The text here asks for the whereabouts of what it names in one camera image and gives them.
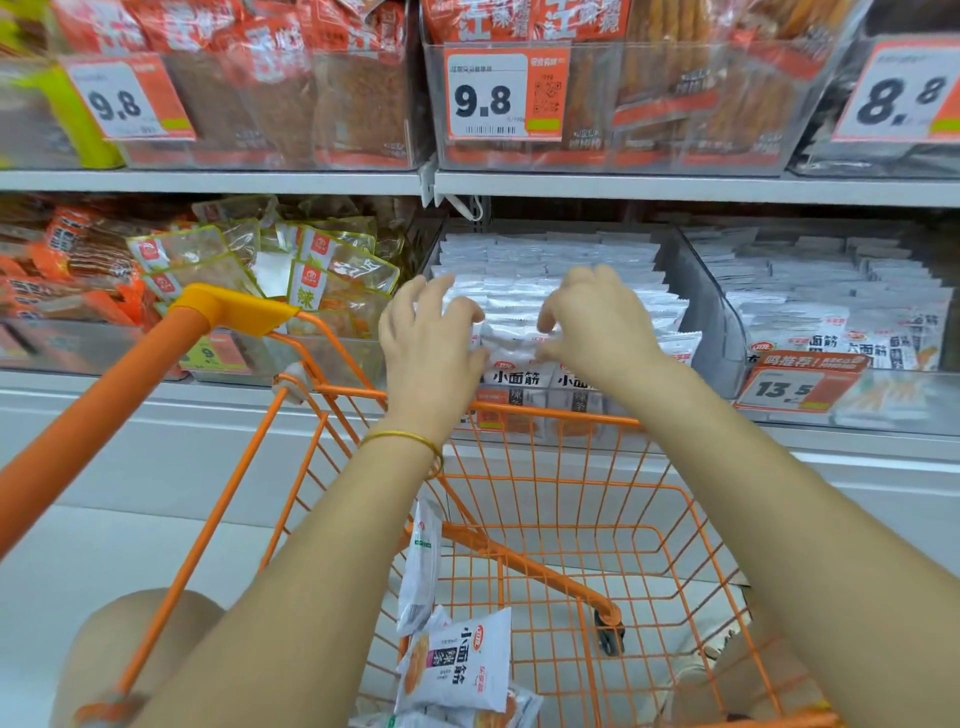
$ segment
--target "white shelf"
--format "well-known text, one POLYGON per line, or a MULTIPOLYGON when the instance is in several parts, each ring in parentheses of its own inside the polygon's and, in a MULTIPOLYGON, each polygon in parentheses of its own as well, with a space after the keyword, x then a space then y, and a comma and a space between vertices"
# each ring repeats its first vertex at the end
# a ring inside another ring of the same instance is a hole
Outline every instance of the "white shelf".
POLYGON ((438 171, 434 195, 960 207, 960 182, 438 171))
POLYGON ((417 195, 432 183, 433 167, 412 172, 165 172, 150 170, 11 170, 0 190, 44 192, 189 192, 417 195))

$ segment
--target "white snack package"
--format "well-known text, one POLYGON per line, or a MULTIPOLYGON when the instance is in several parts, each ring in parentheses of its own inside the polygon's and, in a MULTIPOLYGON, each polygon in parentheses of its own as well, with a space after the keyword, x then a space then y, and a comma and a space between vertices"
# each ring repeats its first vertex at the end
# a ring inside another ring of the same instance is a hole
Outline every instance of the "white snack package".
POLYGON ((511 681, 507 689, 507 710, 503 714, 493 711, 447 710, 430 708, 429 715, 442 717, 450 725, 460 728, 532 728, 543 705, 543 696, 511 681))
MULTIPOLYGON (((430 619, 426 621, 426 624, 423 628, 410 638, 410 644, 414 644, 420 638, 420 634, 424 632, 432 632, 435 629, 440 629, 442 627, 447 627, 453 623, 453 619, 450 618, 450 614, 447 613, 446 608, 443 604, 438 604, 433 608, 433 613, 430 615, 430 619)), ((400 658, 400 662, 396 664, 397 674, 402 675, 407 671, 407 666, 410 665, 410 650, 408 649, 404 653, 403 657, 400 658)))
POLYGON ((511 609, 424 632, 410 646, 396 711, 417 705, 507 710, 511 609))
POLYGON ((433 609, 440 576, 440 541, 444 522, 436 506, 423 497, 417 498, 414 511, 414 530, 410 535, 407 567, 400 581, 396 618, 396 633, 400 637, 412 635, 423 627, 433 609))
POLYGON ((348 728, 450 728, 448 723, 427 712, 411 711, 393 716, 389 713, 374 713, 369 716, 352 717, 347 721, 348 728))

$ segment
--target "orange shopping cart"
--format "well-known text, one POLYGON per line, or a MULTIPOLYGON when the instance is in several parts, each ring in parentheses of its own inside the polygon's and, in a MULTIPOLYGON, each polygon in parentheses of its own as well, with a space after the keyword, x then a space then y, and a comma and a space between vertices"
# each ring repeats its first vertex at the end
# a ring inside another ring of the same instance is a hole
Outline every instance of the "orange shopping cart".
MULTIPOLYGON (((317 426, 261 569, 348 462, 370 413, 386 406, 385 395, 322 321, 285 303, 191 285, 167 318, 0 473, 0 556, 170 367, 215 327, 272 337, 293 347, 300 364, 276 377, 276 396, 263 422, 116 686, 121 697, 131 692, 280 408, 308 407, 317 426), (324 333, 360 386, 330 384, 301 342, 275 332, 294 316, 324 333)), ((509 391, 482 391, 445 445, 444 472, 427 487, 444 511, 437 603, 454 620, 513 608, 513 679, 544 697, 539 725, 666 725, 668 696, 687 688, 679 666, 691 661, 702 665, 698 674, 706 678, 697 689, 717 716, 707 723, 722 723, 736 712, 728 704, 725 671, 735 677, 746 668, 763 685, 752 699, 766 698, 778 716, 764 725, 837 725, 826 710, 785 716, 791 711, 780 699, 784 684, 773 684, 764 665, 768 645, 754 643, 749 632, 739 664, 717 667, 715 645, 722 647, 724 636, 743 630, 750 619, 734 585, 739 572, 639 424, 513 401, 509 391)), ((407 646, 396 637, 396 616, 408 521, 397 534, 388 592, 356 698, 358 714, 390 712, 394 705, 396 663, 407 646)), ((806 680, 805 674, 790 678, 791 684, 806 680)))

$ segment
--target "cart handle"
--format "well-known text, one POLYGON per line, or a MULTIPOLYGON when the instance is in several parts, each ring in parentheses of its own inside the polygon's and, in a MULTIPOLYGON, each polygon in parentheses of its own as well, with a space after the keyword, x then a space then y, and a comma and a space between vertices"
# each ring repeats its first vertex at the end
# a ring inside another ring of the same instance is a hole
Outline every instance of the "cart handle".
POLYGON ((163 321, 0 471, 0 559, 202 336, 220 326, 264 336, 298 311, 205 283, 188 285, 163 321))

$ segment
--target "price label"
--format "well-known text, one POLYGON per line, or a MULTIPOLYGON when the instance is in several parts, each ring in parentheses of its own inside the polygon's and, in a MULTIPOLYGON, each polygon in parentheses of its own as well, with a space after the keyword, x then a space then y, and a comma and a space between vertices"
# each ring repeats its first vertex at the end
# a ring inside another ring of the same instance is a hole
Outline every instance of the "price label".
POLYGON ((187 372, 233 375, 248 375, 251 372, 233 337, 229 333, 216 331, 201 338, 180 360, 180 366, 187 372))
POLYGON ((834 141, 960 142, 960 37, 881 41, 834 141))
POLYGON ((179 139, 197 135, 156 53, 123 59, 62 59, 104 139, 179 139))
POLYGON ((736 406, 826 414, 869 364, 862 354, 769 352, 757 362, 736 406))
POLYGON ((444 49, 451 139, 560 141, 570 49, 444 49))

